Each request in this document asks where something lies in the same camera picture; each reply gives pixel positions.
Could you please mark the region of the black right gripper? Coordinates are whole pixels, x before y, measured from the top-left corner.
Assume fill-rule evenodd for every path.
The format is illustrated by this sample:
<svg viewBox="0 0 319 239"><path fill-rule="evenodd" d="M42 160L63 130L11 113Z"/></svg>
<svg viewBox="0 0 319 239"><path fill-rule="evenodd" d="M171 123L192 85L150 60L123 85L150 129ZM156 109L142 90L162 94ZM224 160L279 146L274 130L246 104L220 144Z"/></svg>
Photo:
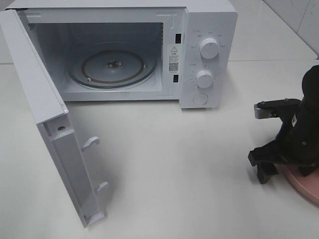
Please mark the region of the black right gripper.
<svg viewBox="0 0 319 239"><path fill-rule="evenodd" d="M248 155L250 163L257 165L257 178L266 184L279 172L275 164L296 165L303 177L319 167L319 113L305 100L292 119L282 121L276 138Z"/></svg>

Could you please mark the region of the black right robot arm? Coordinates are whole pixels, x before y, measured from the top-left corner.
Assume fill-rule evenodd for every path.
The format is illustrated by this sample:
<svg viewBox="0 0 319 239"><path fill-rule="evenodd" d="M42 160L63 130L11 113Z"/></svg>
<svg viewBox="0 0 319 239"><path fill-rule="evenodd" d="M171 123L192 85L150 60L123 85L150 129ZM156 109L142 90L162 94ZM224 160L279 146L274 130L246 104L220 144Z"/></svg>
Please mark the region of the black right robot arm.
<svg viewBox="0 0 319 239"><path fill-rule="evenodd" d="M280 118L276 138L248 154L261 184L278 174L276 165L294 165L303 176L319 167L319 67L311 67L302 80L304 97L262 101L254 105L256 119Z"/></svg>

